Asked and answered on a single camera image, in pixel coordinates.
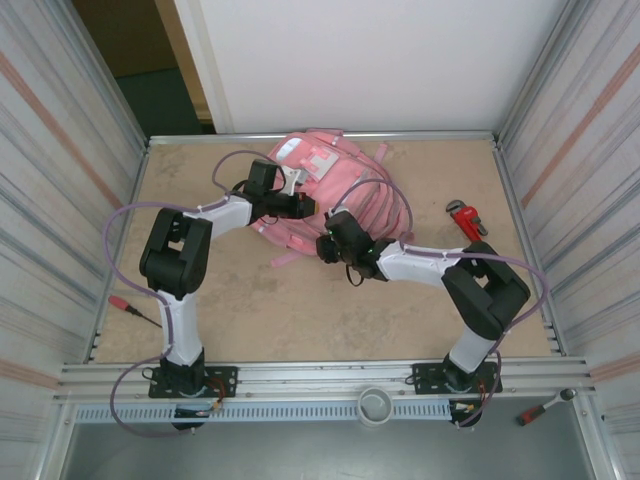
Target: black mounting plate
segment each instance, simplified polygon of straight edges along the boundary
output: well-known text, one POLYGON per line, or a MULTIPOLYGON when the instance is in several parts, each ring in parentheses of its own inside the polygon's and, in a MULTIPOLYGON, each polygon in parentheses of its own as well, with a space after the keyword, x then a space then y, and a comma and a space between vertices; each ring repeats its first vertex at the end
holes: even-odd
MULTIPOLYGON (((498 365, 495 362, 483 362, 476 372, 475 382, 464 392, 454 391, 448 386, 444 376, 444 366, 442 362, 415 363, 411 366, 411 376, 407 378, 407 383, 413 379, 416 395, 442 395, 451 393, 477 393, 480 394, 479 386, 484 384, 486 391, 491 390, 495 377, 498 373, 498 365)), ((502 392, 502 381, 498 379, 496 393, 502 392)))
MULTIPOLYGON (((162 375, 160 367, 149 369, 151 374, 151 385, 149 386, 149 398, 185 398, 179 392, 174 392, 168 386, 162 375)), ((211 382, 216 388, 208 385, 207 378, 217 378, 224 384, 225 398, 236 396, 236 387, 238 386, 238 367, 217 367, 206 366, 205 370, 205 389, 202 394, 196 398, 218 398, 219 392, 217 382, 211 382)))

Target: wooden tabletop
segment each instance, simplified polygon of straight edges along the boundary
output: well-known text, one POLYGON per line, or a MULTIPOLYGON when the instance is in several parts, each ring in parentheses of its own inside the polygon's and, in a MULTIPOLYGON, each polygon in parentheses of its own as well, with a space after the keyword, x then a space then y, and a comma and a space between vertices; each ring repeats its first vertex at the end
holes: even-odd
MULTIPOLYGON (((361 146, 373 155, 378 144, 361 146)), ((211 183, 221 156, 238 149, 268 153, 271 148, 266 143, 155 146, 139 200, 211 203, 222 195, 211 183)), ((246 178, 252 159, 229 160, 220 180, 232 186, 246 178)), ((478 209, 489 230, 486 240, 497 252, 523 257, 489 142, 389 142, 384 166, 409 198, 416 245, 468 245, 445 213, 446 204, 459 198, 478 209)), ((138 262, 156 214, 148 208, 135 212, 120 262, 125 275, 142 284, 138 262)), ((271 259, 283 253, 250 228, 212 242, 207 277, 197 292, 198 328, 208 361, 440 358, 462 332, 462 319, 443 289, 373 280, 354 288, 343 265, 325 265, 317 258, 272 268, 271 259)), ((530 284, 529 276, 516 270, 530 284)), ((114 289, 160 320, 155 300, 132 294, 119 282, 114 289)), ((159 328, 110 306, 96 361, 137 361, 161 348, 159 328)), ((507 356, 549 355, 540 315, 514 329, 501 351, 507 356)))

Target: pink backpack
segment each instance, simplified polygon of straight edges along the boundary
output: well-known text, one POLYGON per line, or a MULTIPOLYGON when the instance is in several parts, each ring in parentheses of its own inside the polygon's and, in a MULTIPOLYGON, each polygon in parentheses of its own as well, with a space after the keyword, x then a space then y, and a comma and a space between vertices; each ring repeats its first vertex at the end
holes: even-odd
MULTIPOLYGON (((318 213, 302 220, 264 217, 251 226, 272 243, 297 253, 274 259, 280 266, 300 254, 316 255, 316 238, 326 233, 325 213, 335 207, 349 187, 362 180, 391 180, 380 165, 387 146, 382 144, 375 161, 367 157, 339 130, 308 130, 285 137, 269 154, 283 167, 288 177, 288 189, 304 192, 318 204, 318 213)), ((276 188, 282 187, 280 175, 276 188)), ((378 239, 398 238, 408 226, 408 215, 402 200, 387 185, 370 182, 356 188, 343 202, 362 227, 378 239)))

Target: aluminum frame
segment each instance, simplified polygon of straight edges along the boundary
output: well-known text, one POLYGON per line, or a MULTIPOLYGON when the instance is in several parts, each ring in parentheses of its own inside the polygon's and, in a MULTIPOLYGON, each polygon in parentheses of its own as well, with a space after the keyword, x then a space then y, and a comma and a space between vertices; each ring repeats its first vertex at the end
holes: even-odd
MULTIPOLYGON (((355 141, 391 141, 391 140, 489 140, 493 146, 494 158, 511 208, 516 229, 522 243, 525 257, 536 264, 536 255, 531 244, 519 203, 513 192, 511 179, 504 162, 503 154, 490 132, 361 132, 346 134, 355 141)), ((179 143, 233 143, 233 142, 273 142, 283 138, 284 134, 255 135, 203 135, 195 137, 152 137, 150 147, 155 145, 179 143)), ((146 168, 141 166, 138 185, 146 168)), ((127 218, 126 229, 130 218, 127 218)), ((120 255, 122 246, 116 255, 120 255)), ((549 328, 555 317, 553 307, 543 311, 546 327, 549 328)), ((562 348, 561 332, 557 332, 558 348, 562 348)), ((370 362, 309 362, 309 363, 244 363, 234 364, 240 367, 237 400, 229 402, 284 402, 284 401, 335 401, 353 399, 370 385, 381 386, 392 393, 398 401, 420 398, 413 393, 404 380, 410 374, 410 366, 425 360, 370 361, 370 362)), ((105 404, 113 382, 119 373, 129 367, 128 364, 83 364, 67 365, 60 379, 60 388, 54 397, 56 413, 52 419, 51 436, 47 445, 47 454, 39 468, 38 479, 58 478, 62 471, 66 452, 69 447, 76 414, 80 405, 105 404)), ((140 367, 123 381, 116 401, 118 403, 149 404, 171 403, 175 400, 147 397, 148 381, 142 378, 140 367)), ((621 480, 619 461, 616 463, 615 451, 608 434, 603 431, 602 423, 594 407, 595 390, 589 376, 586 361, 581 357, 531 357, 503 359, 503 393, 498 397, 540 397, 552 396, 561 388, 576 388, 579 395, 574 401, 580 429, 589 453, 596 478, 598 480, 621 480)), ((427 398, 471 398, 474 395, 439 395, 427 398)), ((202 403, 200 400, 181 400, 181 403, 202 403)))
MULTIPOLYGON (((193 145, 207 143, 268 143, 277 142, 287 133, 243 133, 219 135, 173 135, 152 136, 149 146, 156 145, 193 145)), ((406 132, 345 132, 344 136, 356 142, 390 142, 401 140, 493 140, 493 132, 489 130, 439 130, 439 131, 406 131, 406 132)))
MULTIPOLYGON (((236 398, 229 402, 336 401, 356 398, 368 386, 387 390, 396 400, 423 398, 405 383, 411 365, 433 360, 397 360, 364 362, 261 362, 216 363, 239 367, 236 398)), ((175 403, 175 399, 150 399, 149 381, 143 365, 120 384, 117 402, 175 403)), ((56 404, 106 403, 113 383, 126 364, 67 365, 54 396, 56 404)), ((504 358, 503 393, 498 397, 553 396, 563 388, 575 388, 583 395, 593 395, 593 383, 586 361, 579 357, 504 358)), ((477 394, 429 395, 426 398, 477 398, 477 394)), ((181 403, 202 403, 202 398, 181 399, 181 403)))

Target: purple cable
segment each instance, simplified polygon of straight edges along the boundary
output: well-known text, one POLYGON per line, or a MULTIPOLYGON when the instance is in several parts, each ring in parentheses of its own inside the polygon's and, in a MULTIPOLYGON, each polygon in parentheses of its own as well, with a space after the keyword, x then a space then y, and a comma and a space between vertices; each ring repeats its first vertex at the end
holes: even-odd
POLYGON ((251 155, 258 155, 259 157, 264 158, 265 160, 269 160, 270 162, 273 162, 275 164, 277 164, 277 162, 274 162, 271 158, 269 158, 268 155, 265 155, 264 153, 260 153, 260 152, 256 152, 255 150, 236 150, 235 152, 231 152, 231 153, 227 153, 224 157, 222 157, 220 159, 220 161, 216 164, 215 168, 213 169, 213 173, 211 174, 211 181, 213 182, 213 184, 222 189, 222 191, 225 193, 225 195, 229 195, 229 192, 231 190, 229 190, 227 187, 225 187, 224 185, 222 185, 221 183, 219 183, 216 180, 216 176, 218 175, 218 170, 220 169, 220 166, 226 162, 229 158, 233 157, 234 155, 239 155, 241 153, 250 153, 251 155))
MULTIPOLYGON (((419 257, 442 258, 443 255, 441 253, 412 250, 411 247, 405 248, 404 239, 406 238, 407 235, 409 235, 409 233, 411 233, 411 230, 413 229, 413 212, 411 211, 411 205, 409 205, 409 200, 407 199, 405 194, 402 193, 400 188, 390 180, 384 180, 384 179, 378 179, 378 178, 370 178, 370 179, 358 182, 355 185, 352 185, 342 195, 342 197, 340 197, 340 200, 338 200, 338 202, 336 203, 335 207, 333 207, 333 210, 335 211, 340 205, 342 205, 342 202, 344 202, 344 200, 347 198, 347 196, 351 192, 353 192, 356 188, 358 188, 360 185, 364 185, 365 183, 372 183, 372 182, 382 183, 384 185, 387 185, 387 186, 391 187, 400 196, 400 198, 404 202, 405 206, 407 207, 407 214, 409 216, 409 228, 398 239, 398 242, 400 243, 400 246, 403 248, 403 250, 406 253, 417 255, 419 257)), ((466 424, 471 422, 473 419, 475 419, 478 415, 480 415, 482 413, 482 411, 485 409, 485 407, 491 401, 491 398, 493 397, 494 393, 496 392, 496 389, 498 388, 498 383, 500 381, 500 373, 502 371, 502 357, 500 356, 500 352, 498 352, 498 347, 500 346, 500 344, 504 340, 504 338, 507 335, 507 333, 509 332, 509 330, 511 330, 513 327, 515 327, 519 323, 521 323, 524 320, 526 320, 527 318, 529 318, 531 315, 533 315, 533 313, 536 310, 538 310, 540 307, 542 307, 542 304, 547 300, 547 297, 549 296, 550 287, 549 287, 549 281, 547 280, 547 277, 544 275, 544 273, 542 273, 537 268, 532 267, 528 263, 523 262, 522 260, 520 260, 518 258, 504 257, 502 255, 492 255, 492 254, 489 254, 489 253, 467 253, 467 252, 447 253, 446 256, 447 256, 447 258, 469 258, 469 259, 474 259, 474 260, 493 260, 493 261, 498 261, 498 262, 503 262, 503 263, 511 263, 513 265, 517 265, 518 267, 522 267, 522 268, 527 269, 529 272, 531 272, 533 275, 535 275, 538 278, 538 280, 540 281, 540 284, 542 285, 542 293, 541 293, 540 298, 538 299, 538 301, 529 310, 527 310, 522 315, 520 315, 518 318, 513 320, 513 322, 511 322, 511 324, 509 325, 509 327, 504 331, 502 336, 496 341, 496 343, 493 345, 493 347, 491 347, 491 350, 489 350, 489 355, 491 355, 492 353, 495 353, 496 357, 497 357, 497 360, 498 360, 496 378, 495 378, 495 381, 493 382, 491 390, 489 391, 489 393, 487 395, 487 398, 482 403, 482 405, 480 405, 480 408, 478 408, 478 410, 476 410, 474 412, 474 414, 471 415, 469 418, 463 420, 462 422, 460 422, 458 424, 459 427, 464 427, 466 424)))
POLYGON ((342 203, 347 199, 347 197, 351 192, 353 192, 359 186, 366 185, 367 183, 382 183, 383 185, 387 185, 400 196, 400 198, 404 202, 405 207, 407 207, 407 216, 409 217, 409 226, 407 227, 407 231, 402 232, 402 235, 400 235, 400 238, 398 239, 398 241, 400 242, 400 246, 404 247, 404 239, 407 237, 407 235, 409 235, 409 233, 411 233, 411 230, 413 230, 413 212, 411 211, 409 200, 407 200, 407 197, 405 196, 405 194, 402 193, 402 190, 400 190, 400 188, 391 180, 385 180, 384 178, 367 178, 366 180, 362 180, 361 182, 351 185, 347 189, 347 191, 342 194, 340 199, 336 202, 335 206, 333 207, 333 211, 335 212, 338 209, 338 207, 342 205, 342 203))
POLYGON ((215 203, 215 204, 207 205, 207 206, 203 207, 202 209, 183 207, 181 205, 174 205, 174 204, 171 204, 171 203, 164 203, 164 202, 132 203, 132 204, 129 204, 129 205, 125 205, 124 207, 120 207, 118 210, 113 212, 109 216, 109 218, 107 219, 107 222, 104 225, 104 229, 102 230, 102 251, 104 253, 104 257, 107 259, 107 264, 109 265, 109 268, 111 268, 111 271, 113 272, 113 274, 120 281, 122 281, 122 283, 124 283, 125 285, 133 288, 134 290, 137 290, 139 292, 142 292, 142 293, 144 293, 146 295, 149 295, 151 297, 154 297, 154 298, 158 299, 160 301, 160 303, 162 303, 162 305, 164 306, 164 311, 165 311, 165 314, 166 314, 166 317, 167 317, 167 337, 168 337, 169 348, 167 348, 160 355, 156 355, 155 357, 147 358, 147 359, 142 360, 140 362, 134 363, 129 368, 124 370, 120 374, 118 379, 115 381, 115 383, 113 384, 113 388, 111 389, 111 394, 109 395, 109 410, 111 410, 111 415, 113 416, 113 419, 115 420, 115 422, 118 425, 120 425, 122 428, 124 428, 126 431, 128 431, 129 433, 132 433, 132 434, 137 435, 139 437, 165 438, 165 437, 175 437, 177 435, 182 435, 183 433, 188 433, 189 432, 189 430, 181 430, 181 431, 178 431, 178 432, 171 432, 171 433, 147 433, 147 432, 142 432, 140 430, 136 430, 135 428, 131 427, 130 425, 127 425, 126 423, 124 423, 122 421, 122 419, 118 416, 118 414, 116 412, 116 405, 115 405, 116 391, 118 389, 118 386, 120 385, 120 383, 124 379, 124 377, 126 377, 129 373, 131 373, 132 371, 134 371, 136 368, 140 367, 141 365, 144 365, 145 363, 159 362, 160 360, 162 360, 163 358, 165 358, 167 355, 169 355, 171 353, 171 350, 173 349, 173 319, 171 318, 171 310, 169 309, 169 304, 167 303, 167 301, 165 300, 165 298, 162 295, 159 295, 158 293, 154 292, 153 290, 150 290, 148 288, 142 287, 142 286, 138 285, 137 283, 132 282, 127 277, 125 277, 124 274, 120 270, 118 270, 118 267, 113 262, 113 258, 111 258, 111 254, 109 253, 109 240, 108 240, 108 238, 109 238, 109 229, 111 228, 111 224, 115 221, 115 219, 117 217, 119 217, 123 213, 128 212, 129 210, 133 210, 135 208, 145 208, 145 207, 171 208, 173 210, 179 210, 181 212, 200 213, 200 212, 208 212, 208 211, 211 211, 211 210, 215 210, 216 208, 221 207, 225 203, 226 202, 223 200, 223 201, 215 203))

